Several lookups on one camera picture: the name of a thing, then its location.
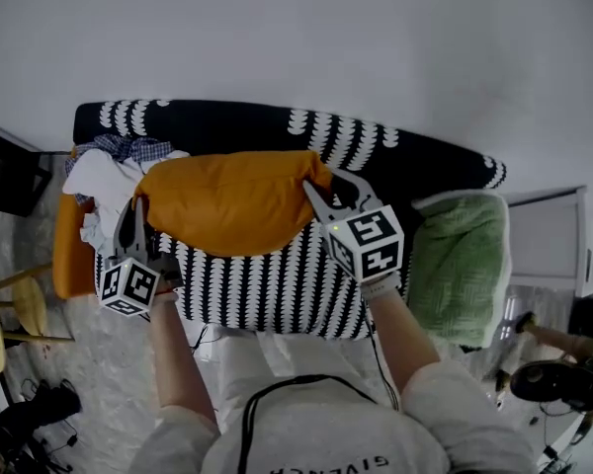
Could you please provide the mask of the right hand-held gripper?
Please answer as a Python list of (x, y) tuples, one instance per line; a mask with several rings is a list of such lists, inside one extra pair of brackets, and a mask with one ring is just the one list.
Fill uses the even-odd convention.
[[(381, 206), (362, 177), (342, 169), (331, 172), (332, 194), (340, 206), (330, 205), (309, 180), (302, 182), (315, 217), (332, 221), (323, 225), (330, 258), (357, 283), (400, 270), (404, 233), (392, 207)], [(348, 217), (349, 208), (369, 211)]]

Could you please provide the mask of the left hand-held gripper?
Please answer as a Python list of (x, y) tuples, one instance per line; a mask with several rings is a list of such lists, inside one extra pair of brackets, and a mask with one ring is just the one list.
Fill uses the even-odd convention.
[(143, 198), (130, 199), (118, 220), (111, 248), (96, 270), (99, 304), (126, 317), (148, 313), (164, 278), (170, 289), (182, 285), (177, 258), (164, 251), (160, 234), (146, 238)]

